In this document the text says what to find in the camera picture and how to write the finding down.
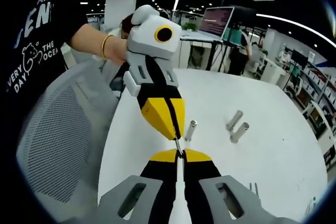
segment metal peg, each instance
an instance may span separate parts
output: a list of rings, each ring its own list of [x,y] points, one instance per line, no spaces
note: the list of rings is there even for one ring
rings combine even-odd
[[[230,136],[230,140],[231,142],[233,143],[238,143],[238,140],[241,138],[241,136],[247,131],[247,129],[249,128],[250,126],[248,125],[248,123],[243,123],[239,128],[238,130],[233,133],[231,136]]]
[[[190,142],[190,141],[191,141],[191,136],[193,135],[196,126],[197,126],[197,122],[196,122],[195,120],[192,120],[192,121],[190,122],[189,128],[188,128],[188,130],[187,130],[187,134],[184,136],[184,139],[185,139],[187,142]]]
[[[178,142],[178,139],[175,140],[176,149],[179,152],[179,158],[183,158],[183,150],[181,149],[180,143]]]
[[[232,131],[233,127],[237,124],[240,118],[242,118],[243,112],[241,110],[238,110],[234,117],[231,119],[231,121],[226,125],[226,129],[228,131]]]

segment bear graphic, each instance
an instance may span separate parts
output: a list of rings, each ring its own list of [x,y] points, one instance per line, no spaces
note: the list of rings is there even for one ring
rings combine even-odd
[[[40,63],[42,58],[42,52],[37,51],[37,49],[33,46],[32,43],[29,43],[28,46],[22,49],[23,54],[23,69],[29,75],[30,70],[33,67],[34,59],[40,56],[38,63]]]

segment yellow camera ring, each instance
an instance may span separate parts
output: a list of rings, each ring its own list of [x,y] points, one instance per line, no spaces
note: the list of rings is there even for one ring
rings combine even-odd
[[[157,42],[164,43],[169,41],[173,37],[173,30],[170,26],[160,26],[154,34],[154,38]]]

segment mesh chair back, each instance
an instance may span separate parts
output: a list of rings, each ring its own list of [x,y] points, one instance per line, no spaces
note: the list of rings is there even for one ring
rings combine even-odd
[[[102,152],[118,99],[96,64],[76,65],[46,89],[17,149],[27,182],[57,221],[97,206]]]

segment monitor screen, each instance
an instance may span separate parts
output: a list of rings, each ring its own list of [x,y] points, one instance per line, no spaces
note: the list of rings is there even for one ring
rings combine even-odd
[[[221,38],[231,19],[233,10],[233,7],[206,9],[199,30]]]
[[[296,62],[297,64],[299,64],[300,66],[302,66],[303,68],[305,68],[305,66],[308,63],[308,57],[302,55],[301,53],[297,52],[296,50],[293,50],[291,59]]]

